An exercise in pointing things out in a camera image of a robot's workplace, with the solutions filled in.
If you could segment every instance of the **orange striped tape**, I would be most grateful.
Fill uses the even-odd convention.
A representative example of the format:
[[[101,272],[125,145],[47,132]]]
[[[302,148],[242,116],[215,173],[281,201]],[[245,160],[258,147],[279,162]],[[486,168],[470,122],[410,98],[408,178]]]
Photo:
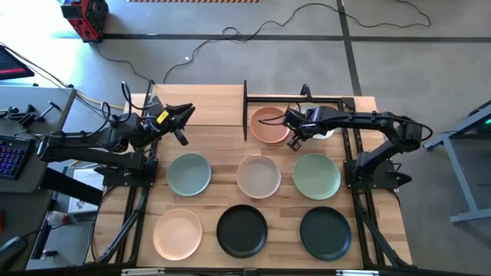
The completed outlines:
[[[128,0],[144,3],[259,3],[260,0]]]

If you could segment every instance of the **wooden table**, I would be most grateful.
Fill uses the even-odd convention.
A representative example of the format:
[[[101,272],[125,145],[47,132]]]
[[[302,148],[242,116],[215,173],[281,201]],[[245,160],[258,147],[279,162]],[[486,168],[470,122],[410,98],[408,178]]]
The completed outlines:
[[[243,139],[242,124],[236,120],[242,116],[242,85],[156,85],[153,93],[164,102],[178,104],[193,102],[196,112],[188,123],[184,134],[188,146],[181,146],[173,135],[166,135],[158,145],[159,171],[155,186],[145,213],[139,267],[192,267],[192,268],[362,268],[361,250],[354,219],[351,192],[341,181],[341,188],[330,199],[316,201],[304,197],[294,186],[292,170],[295,162],[306,153],[321,153],[333,159],[341,170],[346,159],[341,130],[326,140],[308,140],[298,152],[293,152],[285,143],[266,145],[259,142],[249,131]],[[143,95],[134,95],[133,102],[140,105]],[[357,111],[376,110],[373,97],[355,97]],[[260,107],[286,108],[283,103],[251,103],[248,117]],[[201,120],[200,112],[218,114],[214,121]],[[383,143],[383,135],[376,131],[362,130],[364,149],[371,151]],[[166,171],[170,163],[184,153],[198,153],[204,156],[212,167],[210,185],[204,192],[193,197],[174,194],[166,184]],[[239,164],[250,156],[267,156],[274,160],[282,171],[282,183],[278,191],[267,199],[250,199],[236,185],[236,170]],[[128,188],[115,189],[104,201],[97,218],[94,249],[97,255],[110,244],[121,227]],[[406,234],[400,208],[394,195],[384,190],[374,190],[379,228],[399,256],[411,263]],[[216,240],[216,225],[219,217],[233,205],[255,206],[266,218],[269,227],[265,247],[251,258],[238,259],[228,256]],[[349,252],[340,260],[319,261],[303,248],[299,240],[299,226],[303,215],[316,206],[326,205],[337,209],[348,220],[352,231]],[[203,225],[203,240],[197,251],[182,261],[167,261],[157,254],[153,246],[153,228],[157,220],[171,209],[189,209],[197,214]],[[374,243],[367,232],[368,247],[372,260],[375,259]],[[127,256],[131,247],[133,232],[129,234]]]

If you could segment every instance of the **concrete floor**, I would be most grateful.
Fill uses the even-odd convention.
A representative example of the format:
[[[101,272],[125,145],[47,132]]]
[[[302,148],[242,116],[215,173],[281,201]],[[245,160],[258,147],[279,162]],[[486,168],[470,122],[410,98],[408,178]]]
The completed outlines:
[[[61,18],[54,0],[3,1],[0,25],[19,20],[20,4],[32,6],[27,21],[0,29],[0,37],[65,82],[87,95],[123,104],[119,83],[126,81],[143,93],[144,80],[125,64],[105,61],[89,44],[78,39],[55,39],[53,34],[72,31]],[[262,0],[261,4],[163,4],[110,0],[111,34],[216,35],[227,26],[243,34],[254,32],[264,21],[284,21],[307,0]],[[336,7],[335,0],[318,1]],[[348,20],[354,36],[382,37],[491,37],[491,2],[486,0],[413,0],[432,19],[433,26],[396,29],[361,28]],[[390,21],[424,22],[409,5],[393,0],[344,0],[347,13],[366,24]],[[267,35],[343,35],[338,14],[325,8],[300,11],[290,25],[268,26]],[[99,45],[109,58],[131,61],[136,70],[156,82],[181,63],[199,40],[105,40]],[[490,99],[490,43],[388,43],[353,42],[353,52],[363,95],[375,96],[379,110],[412,117],[433,127],[449,129],[473,108]],[[221,41],[203,47],[193,64],[169,76],[171,84],[240,84],[259,94],[297,94],[308,83],[314,94],[352,95],[347,54],[343,41]],[[31,82],[52,86],[40,77]],[[100,119],[76,103],[66,130],[79,130],[78,121]],[[491,274],[491,218],[452,225],[448,215],[468,210],[444,149],[397,156],[401,171],[413,182],[400,189],[402,213],[414,264],[421,268]],[[87,226],[60,228],[51,235],[48,249],[60,250],[58,259],[33,261],[29,268],[80,264],[87,246]]]

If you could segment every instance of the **sage green plate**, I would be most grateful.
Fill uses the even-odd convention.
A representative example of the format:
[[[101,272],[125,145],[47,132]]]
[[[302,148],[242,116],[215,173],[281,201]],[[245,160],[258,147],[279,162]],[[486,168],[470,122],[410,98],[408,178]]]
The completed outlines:
[[[341,173],[327,156],[311,153],[295,164],[293,182],[298,191],[310,199],[328,199],[338,191]]]

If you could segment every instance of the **keyboard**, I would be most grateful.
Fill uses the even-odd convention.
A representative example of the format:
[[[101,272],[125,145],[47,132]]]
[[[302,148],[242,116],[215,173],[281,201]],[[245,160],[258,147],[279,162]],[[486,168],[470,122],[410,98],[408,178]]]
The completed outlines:
[[[35,143],[34,139],[0,135],[0,178],[17,179]]]

